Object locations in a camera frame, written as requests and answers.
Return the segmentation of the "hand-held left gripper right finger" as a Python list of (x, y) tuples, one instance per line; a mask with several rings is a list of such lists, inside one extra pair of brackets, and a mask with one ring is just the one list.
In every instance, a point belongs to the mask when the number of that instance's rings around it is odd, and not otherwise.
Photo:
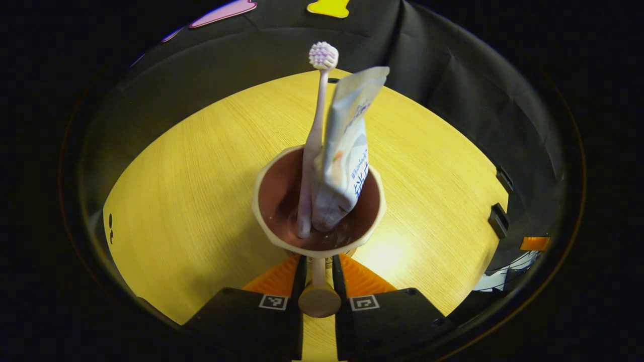
[(339, 360), (401, 360), (456, 328), (418, 289), (396, 289), (344, 254), (332, 258), (332, 280)]

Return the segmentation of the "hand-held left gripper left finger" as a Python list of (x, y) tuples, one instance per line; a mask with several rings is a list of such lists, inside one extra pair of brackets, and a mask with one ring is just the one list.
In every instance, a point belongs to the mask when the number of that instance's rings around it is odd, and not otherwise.
[(303, 313), (297, 300), (304, 289), (307, 262), (283, 262), (289, 293), (224, 287), (184, 324), (184, 330), (214, 348), (222, 360), (300, 360)]

